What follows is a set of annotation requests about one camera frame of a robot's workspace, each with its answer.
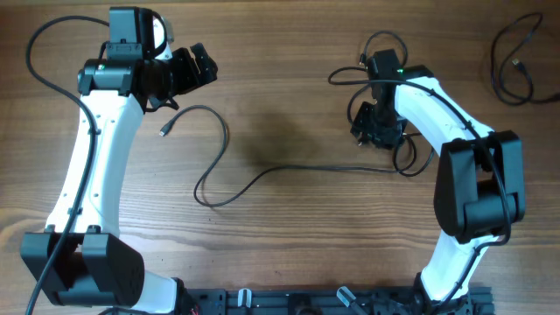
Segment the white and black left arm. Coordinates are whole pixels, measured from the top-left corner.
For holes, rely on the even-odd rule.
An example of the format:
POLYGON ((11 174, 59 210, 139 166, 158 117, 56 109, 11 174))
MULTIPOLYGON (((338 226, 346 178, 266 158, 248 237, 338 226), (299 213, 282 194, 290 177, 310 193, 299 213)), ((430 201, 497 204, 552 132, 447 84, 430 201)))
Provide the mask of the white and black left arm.
POLYGON ((36 294, 54 305, 101 306, 109 312, 194 314, 198 306, 177 278, 149 272, 120 238, 119 202, 137 129, 150 103, 217 77, 202 44, 144 57, 137 44, 119 57, 90 59, 80 71, 80 125, 59 200, 41 233, 24 236, 20 255, 36 294))

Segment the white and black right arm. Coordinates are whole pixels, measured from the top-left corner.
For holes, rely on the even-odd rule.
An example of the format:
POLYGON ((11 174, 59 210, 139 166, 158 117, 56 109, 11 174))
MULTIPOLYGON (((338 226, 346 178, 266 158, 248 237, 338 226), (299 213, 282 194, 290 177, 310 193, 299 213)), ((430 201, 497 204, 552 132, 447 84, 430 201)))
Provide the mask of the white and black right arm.
POLYGON ((392 49, 362 56, 373 103, 364 102, 351 131, 362 142, 396 150, 412 124, 438 154, 434 211, 441 227, 420 274, 424 297, 463 297, 480 258, 505 245, 525 213, 522 143, 468 115, 425 66, 404 66, 392 49))

